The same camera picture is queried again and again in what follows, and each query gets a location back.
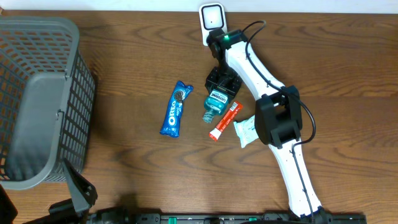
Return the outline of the blue mouthwash bottle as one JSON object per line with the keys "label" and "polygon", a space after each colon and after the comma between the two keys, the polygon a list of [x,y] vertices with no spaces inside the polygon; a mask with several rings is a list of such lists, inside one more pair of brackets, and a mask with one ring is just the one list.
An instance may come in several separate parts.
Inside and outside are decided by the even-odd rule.
{"label": "blue mouthwash bottle", "polygon": [[229,98],[226,93],[223,93],[218,90],[212,90],[204,102],[204,107],[205,107],[205,114],[203,115],[204,122],[211,123],[215,116],[221,116],[225,112],[228,104],[229,104]]}

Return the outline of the blue Oreo cookie pack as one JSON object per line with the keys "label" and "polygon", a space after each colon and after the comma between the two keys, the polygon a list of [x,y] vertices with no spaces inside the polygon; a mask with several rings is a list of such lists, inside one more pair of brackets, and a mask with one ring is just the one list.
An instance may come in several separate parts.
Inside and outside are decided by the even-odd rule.
{"label": "blue Oreo cookie pack", "polygon": [[180,121],[183,114],[183,102],[193,91],[193,86],[178,81],[167,105],[164,123],[160,134],[178,138],[180,136]]}

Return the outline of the white wet wipes pack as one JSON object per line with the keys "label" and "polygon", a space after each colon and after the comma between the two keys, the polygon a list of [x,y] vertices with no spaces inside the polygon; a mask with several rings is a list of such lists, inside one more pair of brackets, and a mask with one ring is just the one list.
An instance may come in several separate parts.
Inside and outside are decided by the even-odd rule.
{"label": "white wet wipes pack", "polygon": [[234,121],[233,124],[242,148],[259,138],[255,128],[254,115],[244,121]]}

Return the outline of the red Nescafe stick sachet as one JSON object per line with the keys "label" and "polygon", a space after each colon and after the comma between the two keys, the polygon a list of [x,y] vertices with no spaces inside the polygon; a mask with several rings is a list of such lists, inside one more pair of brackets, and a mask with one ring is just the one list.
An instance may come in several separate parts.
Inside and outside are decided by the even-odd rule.
{"label": "red Nescafe stick sachet", "polygon": [[214,141],[217,141],[220,138],[222,132],[226,129],[229,123],[232,122],[232,120],[235,118],[238,112],[242,110],[242,108],[243,105],[240,102],[235,101],[226,112],[224,117],[221,119],[221,121],[212,131],[210,131],[209,137],[212,138]]}

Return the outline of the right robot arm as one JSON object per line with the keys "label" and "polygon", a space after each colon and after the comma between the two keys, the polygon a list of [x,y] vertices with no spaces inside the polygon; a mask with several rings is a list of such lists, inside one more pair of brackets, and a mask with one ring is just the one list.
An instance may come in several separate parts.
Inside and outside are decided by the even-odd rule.
{"label": "right robot arm", "polygon": [[206,43],[219,65],[208,75],[206,89],[211,98],[229,103],[242,84],[249,88],[256,101],[254,127],[261,142],[275,155],[290,211],[303,222],[320,223],[322,205],[302,155],[302,111],[308,108],[296,87],[285,86],[271,75],[253,52],[250,41],[241,30],[210,31]]}

